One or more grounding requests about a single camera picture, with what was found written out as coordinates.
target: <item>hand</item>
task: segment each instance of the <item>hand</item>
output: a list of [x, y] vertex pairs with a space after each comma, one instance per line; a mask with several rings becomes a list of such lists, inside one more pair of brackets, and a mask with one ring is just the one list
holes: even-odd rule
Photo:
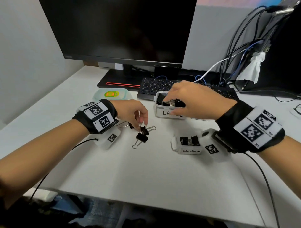
[[110, 100], [118, 113], [118, 118], [130, 122], [140, 131], [140, 124], [148, 124], [148, 110], [138, 100]]
[[181, 115], [197, 119], [218, 119], [237, 101], [218, 94], [207, 86], [188, 81], [175, 83], [163, 101], [180, 99], [185, 108], [177, 108], [170, 115]]

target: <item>monitor stand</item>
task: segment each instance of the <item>monitor stand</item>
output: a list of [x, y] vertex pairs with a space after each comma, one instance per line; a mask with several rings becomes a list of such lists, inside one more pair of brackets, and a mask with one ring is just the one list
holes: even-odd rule
[[97, 84], [99, 88], [125, 88], [139, 91], [144, 77], [151, 77], [149, 72], [132, 70], [132, 65], [123, 64], [123, 70], [110, 69]]

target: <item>desk surface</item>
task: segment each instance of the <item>desk surface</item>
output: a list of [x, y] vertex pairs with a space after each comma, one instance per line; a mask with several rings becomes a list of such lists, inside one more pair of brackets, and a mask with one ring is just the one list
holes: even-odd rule
[[[92, 100], [107, 70], [85, 66], [0, 131], [0, 158], [68, 121], [77, 107]], [[137, 98], [137, 92], [131, 92]], [[278, 103], [273, 97], [239, 95], [282, 118], [287, 134], [301, 141], [301, 121], [289, 113], [299, 101]], [[41, 188], [192, 213], [256, 226], [276, 227], [271, 200], [257, 166], [245, 155], [214, 162], [205, 155], [178, 155], [170, 147], [174, 131], [187, 126], [216, 128], [214, 121], [169, 120], [149, 110], [149, 140], [132, 149], [137, 132], [121, 136], [102, 150], [87, 142], [70, 152], [48, 175]], [[301, 224], [301, 200], [257, 155], [273, 190], [281, 227]]]

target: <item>wristband with fiducial markers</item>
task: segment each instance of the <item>wristband with fiducial markers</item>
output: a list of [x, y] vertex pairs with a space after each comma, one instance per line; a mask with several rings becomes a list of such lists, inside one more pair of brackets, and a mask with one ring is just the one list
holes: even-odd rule
[[102, 134], [119, 122], [115, 119], [116, 116], [117, 111], [113, 104], [102, 99], [79, 107], [72, 119], [81, 122], [90, 134]]
[[282, 125], [274, 115], [259, 106], [252, 108], [243, 101], [238, 101], [216, 123], [220, 127], [217, 136], [234, 153], [258, 153], [277, 145], [285, 137]]

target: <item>person's left hand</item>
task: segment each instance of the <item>person's left hand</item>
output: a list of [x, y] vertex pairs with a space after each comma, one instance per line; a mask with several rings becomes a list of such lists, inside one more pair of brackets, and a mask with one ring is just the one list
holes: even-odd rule
[[148, 124], [148, 110], [138, 100], [110, 100], [117, 110], [117, 117], [130, 122], [133, 127], [140, 131], [140, 124]]

